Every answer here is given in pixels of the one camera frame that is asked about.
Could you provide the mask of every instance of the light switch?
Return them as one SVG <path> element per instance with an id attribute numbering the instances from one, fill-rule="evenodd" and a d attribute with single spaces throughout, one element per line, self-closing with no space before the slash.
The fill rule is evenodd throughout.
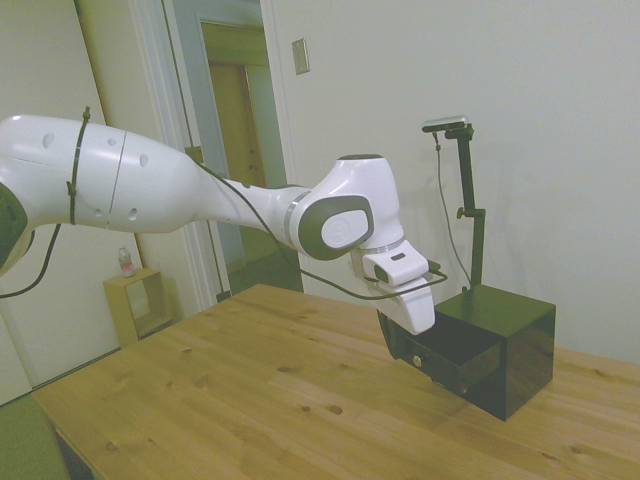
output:
<path id="1" fill-rule="evenodd" d="M 309 69 L 309 57 L 307 55 L 307 41 L 304 38 L 296 40 L 293 45 L 293 62 L 296 65 L 296 75 L 307 73 Z"/>

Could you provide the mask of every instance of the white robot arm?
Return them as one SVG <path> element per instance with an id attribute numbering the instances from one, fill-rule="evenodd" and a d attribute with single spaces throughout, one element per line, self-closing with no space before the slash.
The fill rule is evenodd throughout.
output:
<path id="1" fill-rule="evenodd" d="M 70 223 L 67 182 L 80 130 L 78 121 L 28 115 L 0 123 L 0 274 L 25 254 L 36 227 Z M 265 230 L 236 193 L 159 142 L 88 124 L 78 153 L 77 224 L 162 233 L 216 220 Z M 433 325 L 429 263 L 404 239 L 386 159 L 342 157 L 312 189 L 228 183 L 282 243 L 319 260 L 350 253 L 364 291 L 378 298 L 373 305 L 405 330 L 417 335 Z"/>

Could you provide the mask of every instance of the doorway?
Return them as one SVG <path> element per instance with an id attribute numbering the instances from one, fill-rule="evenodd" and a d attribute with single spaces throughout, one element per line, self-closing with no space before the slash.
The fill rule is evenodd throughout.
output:
<path id="1" fill-rule="evenodd" d="M 212 22 L 201 28 L 229 177 L 262 188 L 286 186 L 264 31 Z M 240 239 L 242 255 L 225 259 L 233 294 L 257 283 L 302 291 L 300 274 L 266 233 L 240 227 Z"/>

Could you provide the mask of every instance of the wood grain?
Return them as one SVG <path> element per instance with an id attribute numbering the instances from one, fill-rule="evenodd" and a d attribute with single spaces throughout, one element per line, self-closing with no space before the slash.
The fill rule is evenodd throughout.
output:
<path id="1" fill-rule="evenodd" d="M 375 311 L 257 286 L 34 394 L 105 479 L 638 479 L 640 366 L 556 350 L 506 423 Z"/>

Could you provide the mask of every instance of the small bottle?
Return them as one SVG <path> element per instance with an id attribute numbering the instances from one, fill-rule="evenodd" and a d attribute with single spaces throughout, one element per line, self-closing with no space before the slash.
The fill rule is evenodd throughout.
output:
<path id="1" fill-rule="evenodd" d="M 133 274 L 136 273 L 135 268 L 133 268 L 133 263 L 131 263 L 131 254 L 126 247 L 118 250 L 118 262 L 120 262 L 120 269 L 125 277 L 132 277 Z"/>

